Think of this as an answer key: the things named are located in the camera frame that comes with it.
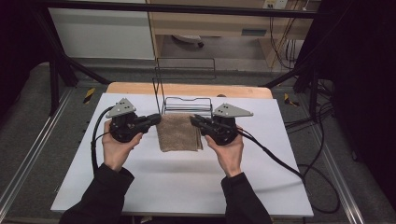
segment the black sleeve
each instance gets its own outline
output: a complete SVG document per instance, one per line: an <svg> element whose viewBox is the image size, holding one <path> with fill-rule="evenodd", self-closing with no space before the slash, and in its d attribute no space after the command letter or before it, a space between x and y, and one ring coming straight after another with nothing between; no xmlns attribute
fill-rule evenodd
<svg viewBox="0 0 396 224"><path fill-rule="evenodd" d="M234 223L272 223L264 205L250 186L244 173L225 177L221 181L227 208L227 224Z"/></svg>
<svg viewBox="0 0 396 224"><path fill-rule="evenodd" d="M81 201L64 212L60 224L112 224L119 221L124 195L134 176L122 168L119 173L102 164Z"/></svg>

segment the electrical outlet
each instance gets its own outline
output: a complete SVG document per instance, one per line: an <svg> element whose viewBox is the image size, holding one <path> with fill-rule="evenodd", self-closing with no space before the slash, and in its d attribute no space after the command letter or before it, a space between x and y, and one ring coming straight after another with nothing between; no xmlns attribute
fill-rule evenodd
<svg viewBox="0 0 396 224"><path fill-rule="evenodd" d="M285 9L288 0L276 0L275 9Z"/></svg>
<svg viewBox="0 0 396 224"><path fill-rule="evenodd" d="M262 8L275 8L276 5L276 0L265 0L264 5L262 6Z"/></svg>

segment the person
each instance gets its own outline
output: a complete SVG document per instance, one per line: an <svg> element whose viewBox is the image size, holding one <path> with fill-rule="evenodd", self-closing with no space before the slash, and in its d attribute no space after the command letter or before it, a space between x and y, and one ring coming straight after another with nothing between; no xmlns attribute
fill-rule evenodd
<svg viewBox="0 0 396 224"><path fill-rule="evenodd" d="M105 133L109 132L109 122L110 120L105 122ZM117 224L119 222L124 195L134 181L134 176L122 165L126 162L131 150L139 144L142 136L143 134L139 133L129 143L120 143L111 134L103 136L104 163L95 173L81 201L63 213L60 224ZM227 203L226 223L272 223L267 210L241 170L244 148L242 136L238 134L226 146L218 146L208 135L205 136L205 140L207 145L216 152L219 165L226 175L221 180ZM145 223L162 224L165 222L154 220Z"/></svg>

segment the white table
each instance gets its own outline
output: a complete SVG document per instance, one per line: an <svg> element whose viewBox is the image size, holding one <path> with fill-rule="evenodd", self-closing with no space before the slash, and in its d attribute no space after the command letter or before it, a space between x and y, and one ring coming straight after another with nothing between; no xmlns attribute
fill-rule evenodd
<svg viewBox="0 0 396 224"><path fill-rule="evenodd" d="M152 94L104 93L92 116L92 121L78 148L76 157L51 207L63 212L77 203L92 181L92 130L99 115L121 98L136 106L138 116L157 113ZM276 100L247 98L216 98L214 107L229 103L252 111L251 118L236 122L268 147L277 157L297 169L289 138L284 128ZM103 132L100 125L97 135ZM135 180L125 196L123 213L152 216L222 216L225 199L220 180L225 176L216 154L203 138L204 150L163 153L159 149L155 127L143 136L124 167ZM259 147L244 139L242 170L256 194L272 217L312 217L313 212L300 178L272 161ZM103 161L103 149L98 140L98 163Z"/></svg>

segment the folded cloth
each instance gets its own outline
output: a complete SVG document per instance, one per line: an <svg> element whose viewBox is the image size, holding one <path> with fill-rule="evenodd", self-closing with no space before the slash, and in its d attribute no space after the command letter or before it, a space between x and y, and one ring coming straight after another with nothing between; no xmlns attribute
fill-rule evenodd
<svg viewBox="0 0 396 224"><path fill-rule="evenodd" d="M156 125L162 152L203 149L200 131L191 125L191 116L190 113L162 115Z"/></svg>

